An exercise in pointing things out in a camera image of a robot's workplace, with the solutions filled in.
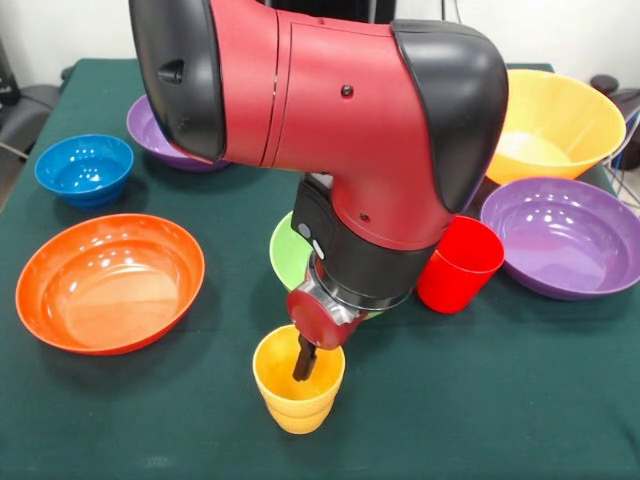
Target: yellow cup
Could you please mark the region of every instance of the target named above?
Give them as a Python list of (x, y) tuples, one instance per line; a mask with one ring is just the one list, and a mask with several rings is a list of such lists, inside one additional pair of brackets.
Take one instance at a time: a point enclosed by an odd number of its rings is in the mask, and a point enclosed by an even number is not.
[(273, 419), (289, 433), (316, 430), (331, 411), (340, 389), (346, 360), (342, 348), (318, 349), (309, 380), (297, 382), (293, 369), (300, 345), (294, 325), (264, 337), (253, 354), (253, 375)]

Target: screw hole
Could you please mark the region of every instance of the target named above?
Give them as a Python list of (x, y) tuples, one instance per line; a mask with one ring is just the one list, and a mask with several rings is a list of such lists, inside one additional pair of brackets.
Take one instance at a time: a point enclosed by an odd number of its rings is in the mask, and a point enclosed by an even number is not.
[(340, 93), (345, 98), (351, 98), (353, 97), (353, 87), (351, 85), (343, 85)]

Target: orange bowl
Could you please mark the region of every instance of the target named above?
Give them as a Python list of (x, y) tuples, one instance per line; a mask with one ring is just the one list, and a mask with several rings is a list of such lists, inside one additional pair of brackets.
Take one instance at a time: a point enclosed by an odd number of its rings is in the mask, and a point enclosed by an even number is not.
[(204, 280), (204, 255), (182, 227), (123, 214), (75, 225), (28, 261), (16, 288), (24, 326), (49, 345), (118, 355), (167, 333)]

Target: bowl rim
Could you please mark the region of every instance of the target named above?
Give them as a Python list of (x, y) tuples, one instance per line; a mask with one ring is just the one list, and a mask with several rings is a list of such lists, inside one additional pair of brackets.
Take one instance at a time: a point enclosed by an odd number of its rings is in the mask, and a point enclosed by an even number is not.
[(276, 274), (276, 277), (278, 277), (278, 280), (280, 280), (280, 283), (287, 290), (290, 290), (289, 286), (287, 285), (287, 282), (284, 281), (284, 277), (280, 273), (280, 269), (276, 267), (274, 250), (275, 250), (275, 244), (276, 244), (276, 236), (278, 232), (282, 228), (284, 222), (287, 221), (287, 219), (291, 221), (291, 218), (293, 218), (293, 210), (289, 211), (284, 217), (280, 219), (280, 221), (278, 221), (276, 227), (273, 229), (273, 232), (271, 232), (271, 238), (269, 239), (269, 261), (271, 262), (271, 269)]
[[(73, 141), (73, 140), (79, 140), (79, 139), (82, 139), (82, 138), (107, 138), (109, 140), (115, 140), (116, 142), (124, 145), (126, 150), (127, 150), (127, 153), (128, 153), (127, 154), (127, 165), (125, 166), (124, 171), (116, 179), (112, 180), (111, 182), (109, 182), (107, 184), (104, 184), (104, 185), (99, 185), (96, 188), (92, 188), (92, 189), (89, 189), (89, 190), (78, 190), (78, 191), (70, 192), (68, 190), (62, 190), (62, 189), (55, 188), (55, 187), (52, 187), (50, 185), (47, 185), (43, 181), (43, 179), (40, 177), (40, 175), (38, 174), (38, 166), (40, 165), (40, 162), (43, 161), (43, 158), (45, 157), (45, 155), (47, 155), (48, 153), (51, 152), (51, 150), (53, 150), (54, 148), (59, 147), (63, 143), (70, 142), (70, 141)], [(60, 195), (60, 196), (84, 195), (84, 194), (87, 194), (87, 193), (99, 192), (100, 190), (106, 190), (107, 188), (113, 187), (114, 185), (118, 184), (119, 182), (121, 182), (122, 180), (127, 178), (129, 176), (129, 174), (131, 173), (131, 170), (133, 169), (134, 159), (135, 159), (135, 156), (133, 154), (133, 149), (131, 148), (131, 145), (129, 145), (127, 142), (125, 142), (121, 138), (116, 137), (115, 135), (109, 135), (109, 134), (106, 134), (106, 133), (85, 133), (85, 134), (82, 134), (82, 135), (74, 135), (72, 137), (64, 138), (64, 139), (60, 140), (59, 142), (56, 142), (53, 145), (51, 145), (49, 148), (47, 148), (44, 152), (42, 152), (40, 154), (40, 156), (38, 157), (38, 160), (36, 160), (36, 164), (33, 167), (33, 172), (34, 172), (34, 176), (36, 177), (36, 180), (38, 181), (38, 183), (43, 188), (49, 190), (50, 192), (55, 193), (56, 195)]]
[(173, 146), (171, 146), (171, 144), (169, 144), (169, 146), (171, 147), (172, 151), (170, 151), (170, 152), (157, 152), (153, 148), (151, 148), (151, 146), (150, 146), (150, 144), (148, 142), (143, 141), (142, 138), (140, 138), (138, 135), (136, 135), (134, 133), (133, 129), (131, 128), (131, 125), (132, 125), (131, 118), (133, 116), (134, 110), (145, 100), (147, 101), (147, 103), (149, 103), (149, 96), (147, 94), (144, 94), (144, 95), (140, 96), (135, 102), (133, 102), (131, 107), (129, 107), (129, 111), (127, 112), (127, 120), (126, 120), (127, 131), (129, 132), (129, 135), (131, 136), (131, 138), (138, 145), (140, 145), (142, 148), (144, 148), (149, 153), (152, 153), (153, 155), (161, 155), (163, 157), (172, 158), (172, 159), (175, 159), (175, 160), (195, 161), (191, 157), (189, 157), (189, 156), (187, 156), (187, 155), (185, 155), (183, 153), (180, 153), (180, 151), (178, 151), (177, 149), (173, 148)]
[[(198, 252), (198, 267), (200, 270), (200, 275), (198, 278), (195, 279), (195, 288), (193, 289), (192, 294), (188, 297), (187, 302), (185, 302), (185, 305), (178, 311), (176, 312), (173, 317), (171, 318), (170, 321), (167, 321), (165, 325), (163, 325), (162, 328), (157, 329), (156, 331), (154, 331), (153, 333), (143, 337), (143, 338), (139, 338), (137, 339), (135, 342), (125, 342), (121, 345), (115, 345), (115, 346), (109, 346), (108, 348), (105, 347), (87, 347), (87, 348), (70, 348), (68, 345), (64, 345), (61, 344), (59, 342), (56, 341), (52, 341), (50, 339), (48, 339), (47, 337), (44, 337), (42, 335), (40, 335), (38, 332), (36, 332), (35, 330), (33, 330), (31, 328), (30, 325), (27, 324), (27, 322), (24, 320), (24, 315), (22, 312), (22, 306), (21, 303), (19, 302), (18, 299), (18, 295), (22, 289), (22, 284), (24, 282), (24, 277), (26, 276), (27, 270), (29, 269), (29, 267), (31, 266), (32, 261), (42, 253), (42, 251), (47, 248), (48, 246), (50, 246), (52, 243), (59, 241), (60, 239), (64, 238), (64, 236), (68, 235), (70, 232), (73, 232), (75, 230), (79, 230), (80, 228), (88, 225), (88, 224), (93, 224), (93, 223), (101, 223), (104, 222), (105, 220), (109, 220), (111, 218), (129, 218), (132, 220), (135, 219), (152, 219), (153, 221), (159, 221), (161, 223), (164, 223), (165, 225), (170, 225), (173, 228), (176, 228), (177, 230), (180, 230), (182, 233), (185, 234), (185, 236), (192, 242), (192, 244), (196, 247), (196, 250)], [(16, 310), (18, 312), (18, 317), (20, 318), (20, 322), (22, 323), (22, 325), (24, 325), (24, 327), (31, 333), (31, 335), (33, 335), (35, 338), (37, 338), (38, 340), (51, 345), (52, 347), (56, 347), (59, 348), (61, 350), (65, 350), (67, 352), (73, 352), (73, 353), (78, 353), (78, 354), (85, 354), (85, 355), (114, 355), (114, 354), (123, 354), (123, 353), (128, 353), (130, 351), (136, 350), (138, 348), (142, 348), (143, 346), (148, 345), (148, 343), (150, 341), (155, 341), (156, 337), (158, 336), (158, 334), (160, 334), (161, 332), (165, 332), (168, 331), (169, 329), (171, 329), (184, 315), (185, 313), (189, 310), (189, 308), (191, 308), (191, 306), (193, 305), (193, 302), (195, 301), (196, 297), (198, 296), (198, 294), (200, 293), (200, 290), (202, 289), (202, 285), (204, 283), (204, 277), (205, 277), (205, 273), (206, 273), (206, 262), (205, 262), (205, 258), (204, 258), (204, 252), (202, 251), (202, 247), (200, 246), (200, 244), (198, 243), (198, 241), (196, 240), (196, 238), (184, 227), (178, 225), (175, 222), (172, 222), (171, 220), (168, 220), (166, 218), (163, 217), (159, 217), (157, 215), (149, 215), (146, 213), (117, 213), (117, 214), (113, 214), (113, 215), (103, 215), (100, 217), (95, 217), (95, 218), (91, 218), (89, 220), (86, 220), (84, 222), (80, 222), (77, 223), (65, 230), (63, 230), (62, 232), (57, 233), (56, 235), (54, 235), (53, 237), (49, 238), (43, 245), (40, 246), (40, 248), (38, 248), (38, 250), (36, 250), (36, 252), (31, 255), (31, 257), (29, 257), (29, 260), (27, 260), (27, 262), (25, 263), (24, 267), (22, 268), (22, 271), (20, 272), (20, 276), (18, 277), (18, 282), (16, 283), (16, 290), (15, 290), (15, 294), (14, 294), (14, 301), (16, 304)]]
[[(596, 163), (599, 163), (601, 161), (607, 161), (609, 159), (609, 157), (611, 156), (611, 154), (613, 152), (616, 151), (616, 149), (622, 144), (622, 142), (624, 142), (624, 139), (627, 135), (627, 124), (624, 121), (624, 117), (622, 116), (622, 113), (620, 112), (620, 110), (618, 109), (618, 107), (616, 107), (616, 105), (611, 101), (611, 99), (609, 99), (606, 95), (604, 95), (603, 93), (599, 92), (598, 90), (596, 90), (595, 88), (591, 87), (590, 85), (587, 85), (584, 82), (581, 82), (580, 80), (577, 80), (573, 77), (570, 77), (568, 75), (563, 75), (561, 73), (556, 73), (556, 72), (545, 72), (542, 70), (532, 70), (532, 69), (528, 69), (528, 68), (513, 68), (513, 69), (509, 69), (507, 72), (507, 76), (510, 77), (511, 76), (534, 76), (534, 77), (544, 77), (544, 78), (557, 78), (557, 79), (561, 79), (564, 81), (567, 81), (573, 85), (575, 85), (576, 87), (582, 89), (582, 90), (589, 90), (590, 93), (594, 93), (596, 94), (596, 96), (599, 96), (602, 100), (606, 101), (607, 105), (610, 107), (611, 111), (618, 113), (617, 118), (618, 118), (618, 123), (619, 123), (619, 139), (616, 142), (616, 145), (613, 149), (611, 149), (611, 151), (609, 151), (608, 153), (603, 154), (603, 156), (599, 156), (599, 155), (594, 155), (591, 158), (587, 159), (587, 160), (581, 160), (579, 162), (570, 162), (568, 164), (562, 164), (562, 165), (555, 165), (555, 166), (551, 166), (551, 167), (556, 167), (556, 168), (564, 168), (564, 167), (569, 167), (569, 166), (585, 166), (585, 165), (593, 165)], [(504, 127), (500, 133), (500, 135), (502, 136), (503, 133), (505, 132), (512, 132), (512, 131), (518, 131), (518, 130), (505, 130)], [(492, 156), (495, 157), (496, 155), (498, 155), (498, 149), (496, 146), (496, 150), (494, 152), (494, 155)], [(513, 158), (513, 157), (506, 157), (509, 158), (510, 162), (514, 162), (514, 163), (519, 163), (521, 165), (536, 165), (535, 163), (529, 163), (529, 162), (523, 162), (522, 160), (518, 160), (517, 158)]]
[[(520, 180), (515, 180), (513, 182), (507, 183), (505, 185), (500, 185), (493, 192), (491, 192), (491, 194), (489, 194), (487, 196), (487, 198), (485, 199), (485, 201), (483, 202), (482, 208), (480, 209), (480, 215), (479, 215), (480, 221), (493, 230), (493, 227), (490, 226), (489, 223), (487, 223), (487, 218), (486, 218), (486, 216), (488, 215), (488, 213), (486, 212), (486, 208), (487, 208), (487, 205), (490, 203), (490, 200), (492, 200), (494, 198), (494, 196), (498, 194), (499, 191), (501, 192), (504, 189), (513, 188), (517, 184), (520, 184), (520, 183), (525, 183), (526, 184), (526, 183), (533, 183), (533, 182), (541, 181), (541, 180), (550, 180), (550, 181), (558, 182), (558, 183), (571, 184), (572, 186), (577, 186), (578, 188), (583, 188), (583, 189), (586, 189), (586, 190), (590, 190), (591, 192), (595, 193), (596, 195), (598, 195), (600, 197), (607, 197), (607, 198), (610, 197), (611, 200), (613, 200), (619, 206), (623, 207), (623, 211), (625, 212), (623, 215), (630, 216), (630, 217), (634, 218), (636, 220), (636, 222), (640, 223), (640, 218), (638, 218), (636, 216), (636, 214), (627, 205), (624, 204), (624, 202), (622, 202), (619, 198), (617, 198), (614, 195), (610, 194), (606, 190), (603, 190), (602, 188), (596, 187), (595, 185), (591, 185), (589, 183), (586, 183), (586, 182), (583, 182), (583, 181), (580, 181), (580, 180), (569, 180), (567, 178), (549, 177), (549, 176), (522, 178)], [(529, 275), (527, 272), (523, 271), (522, 269), (520, 269), (516, 265), (514, 265), (512, 262), (510, 262), (508, 257), (507, 257), (508, 248), (507, 248), (507, 246), (506, 246), (506, 244), (504, 242), (504, 239), (502, 239), (502, 237), (500, 236), (500, 234), (498, 232), (495, 232), (495, 233), (503, 241), (504, 250), (505, 250), (505, 261), (504, 261), (505, 265), (508, 265), (509, 268), (512, 268), (513, 270), (515, 270), (516, 272), (518, 272), (518, 273), (520, 273), (522, 275), (526, 275), (527, 278), (531, 278), (532, 280), (536, 281), (540, 285), (544, 285), (545, 287), (553, 288), (556, 292), (558, 292), (560, 294), (580, 296), (580, 297), (583, 297), (584, 299), (586, 299), (587, 297), (588, 298), (603, 297), (603, 296), (606, 296), (606, 295), (612, 295), (614, 293), (622, 292), (622, 291), (624, 291), (624, 290), (626, 290), (628, 288), (631, 288), (636, 283), (638, 283), (638, 281), (640, 281), (640, 271), (639, 271), (633, 278), (631, 278), (627, 282), (621, 283), (617, 287), (610, 288), (610, 289), (607, 289), (607, 290), (584, 290), (584, 289), (575, 289), (575, 288), (568, 289), (568, 288), (561, 287), (561, 286), (558, 286), (558, 285), (553, 285), (553, 284), (548, 283), (546, 281), (540, 280), (537, 277)]]

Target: yellow bowl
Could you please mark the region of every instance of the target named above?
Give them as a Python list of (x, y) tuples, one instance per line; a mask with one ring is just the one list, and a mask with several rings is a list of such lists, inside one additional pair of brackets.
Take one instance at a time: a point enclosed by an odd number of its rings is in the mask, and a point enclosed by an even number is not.
[(487, 177), (499, 185), (529, 177), (574, 179), (623, 142), (622, 114), (578, 80), (509, 71), (509, 106)]

